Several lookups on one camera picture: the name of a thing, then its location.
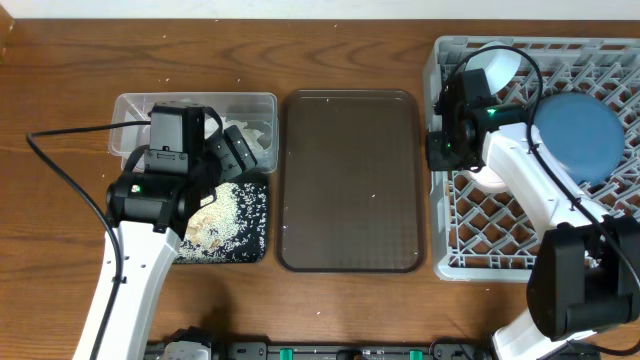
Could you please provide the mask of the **white napkin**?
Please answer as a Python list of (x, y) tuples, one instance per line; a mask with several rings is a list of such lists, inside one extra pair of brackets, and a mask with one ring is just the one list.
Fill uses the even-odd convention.
[(265, 122), (240, 121), (222, 117), (222, 123), (224, 130), (231, 126), (236, 126), (255, 156), (258, 156), (261, 152), (267, 151), (271, 146), (271, 138), (267, 133), (267, 130), (270, 130), (270, 127)]

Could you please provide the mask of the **light blue bowl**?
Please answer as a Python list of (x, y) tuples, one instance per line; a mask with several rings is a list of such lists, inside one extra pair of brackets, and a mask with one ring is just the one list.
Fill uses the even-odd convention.
[(505, 44), (493, 41), (480, 48), (464, 68), (464, 80), (478, 87), (482, 95), (496, 95), (516, 75), (522, 57), (505, 49)]

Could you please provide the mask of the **dark blue plate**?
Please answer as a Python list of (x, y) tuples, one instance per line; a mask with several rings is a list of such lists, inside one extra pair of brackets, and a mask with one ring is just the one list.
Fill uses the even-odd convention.
[(624, 130), (598, 99), (562, 93), (544, 99), (534, 125), (551, 154), (577, 184), (604, 182), (623, 159)]

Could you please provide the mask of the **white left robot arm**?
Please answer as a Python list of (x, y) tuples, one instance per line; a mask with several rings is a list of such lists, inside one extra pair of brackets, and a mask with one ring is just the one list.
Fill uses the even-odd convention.
[(209, 106), (160, 102), (149, 117), (148, 144), (107, 189), (104, 257), (77, 359), (143, 357), (190, 218), (257, 164), (240, 130)]

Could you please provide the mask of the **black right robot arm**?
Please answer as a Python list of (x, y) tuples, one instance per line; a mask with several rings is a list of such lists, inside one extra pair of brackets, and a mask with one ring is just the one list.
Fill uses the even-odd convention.
[(555, 149), (581, 155), (587, 136), (572, 110), (555, 134), (541, 133), (538, 104), (498, 103), (482, 69), (447, 79), (429, 133), (431, 170), (492, 170), (541, 240), (527, 308), (492, 336), (497, 359), (548, 359), (566, 349), (603, 354), (588, 337), (639, 318), (639, 223), (615, 218), (582, 193)]

